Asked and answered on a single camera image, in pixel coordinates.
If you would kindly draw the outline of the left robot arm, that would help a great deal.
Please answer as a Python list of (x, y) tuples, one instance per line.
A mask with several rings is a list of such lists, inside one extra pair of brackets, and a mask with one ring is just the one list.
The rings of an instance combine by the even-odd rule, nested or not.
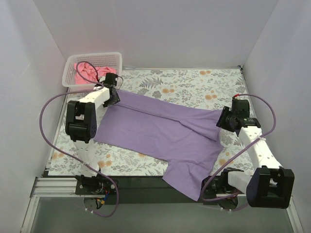
[(99, 194), (104, 189), (103, 181), (96, 177), (100, 170), (95, 161), (93, 140), (97, 132), (96, 112), (101, 107), (106, 108), (120, 101), (118, 79), (117, 74), (107, 73), (91, 93), (77, 101), (71, 100), (67, 105), (65, 132), (77, 148), (78, 159), (83, 162), (81, 175), (76, 178), (81, 187), (92, 194)]

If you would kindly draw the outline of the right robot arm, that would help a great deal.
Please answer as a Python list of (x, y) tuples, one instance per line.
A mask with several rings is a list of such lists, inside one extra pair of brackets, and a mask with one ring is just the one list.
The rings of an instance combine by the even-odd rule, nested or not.
[(231, 193), (235, 189), (246, 195), (251, 207), (286, 209), (290, 204), (294, 173), (284, 168), (273, 156), (265, 134), (256, 118), (250, 117), (250, 104), (240, 95), (232, 98), (231, 107), (224, 107), (217, 127), (236, 133), (246, 147), (253, 164), (253, 175), (230, 171), (220, 180), (220, 188)]

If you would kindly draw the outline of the purple t shirt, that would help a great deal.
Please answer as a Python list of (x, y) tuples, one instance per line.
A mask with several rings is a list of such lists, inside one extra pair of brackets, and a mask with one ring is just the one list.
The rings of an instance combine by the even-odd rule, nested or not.
[(107, 108), (95, 141), (133, 150), (168, 163), (163, 180), (198, 200), (223, 150), (220, 110), (177, 105), (120, 90), (120, 102)]

